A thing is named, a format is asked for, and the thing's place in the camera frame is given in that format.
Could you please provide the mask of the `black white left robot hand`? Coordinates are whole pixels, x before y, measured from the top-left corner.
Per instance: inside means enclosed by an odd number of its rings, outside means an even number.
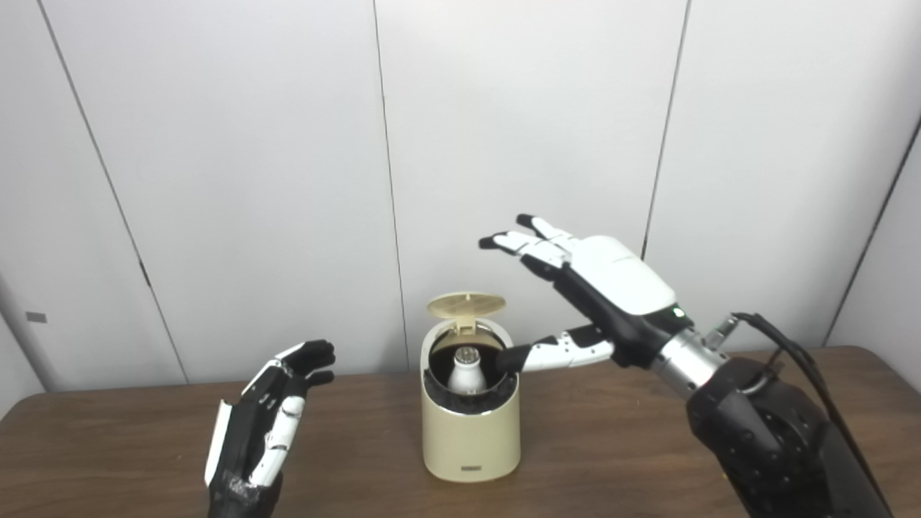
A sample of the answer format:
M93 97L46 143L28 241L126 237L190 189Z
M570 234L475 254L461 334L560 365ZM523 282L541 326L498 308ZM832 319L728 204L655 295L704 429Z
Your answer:
M218 406L204 469L209 517L270 517L308 391L335 380L335 345L306 341L263 365L231 404Z

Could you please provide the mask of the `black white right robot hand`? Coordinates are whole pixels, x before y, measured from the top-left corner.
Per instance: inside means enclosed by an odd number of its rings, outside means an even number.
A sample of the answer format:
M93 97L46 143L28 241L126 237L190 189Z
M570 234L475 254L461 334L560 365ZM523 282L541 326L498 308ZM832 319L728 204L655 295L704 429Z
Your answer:
M497 355L501 373L573 368L603 360L649 370L668 342L693 327L676 293L631 249L609 236L576 238L546 220L521 214L530 234L500 232L484 250L503 250L552 284L579 314L583 327L566 329Z

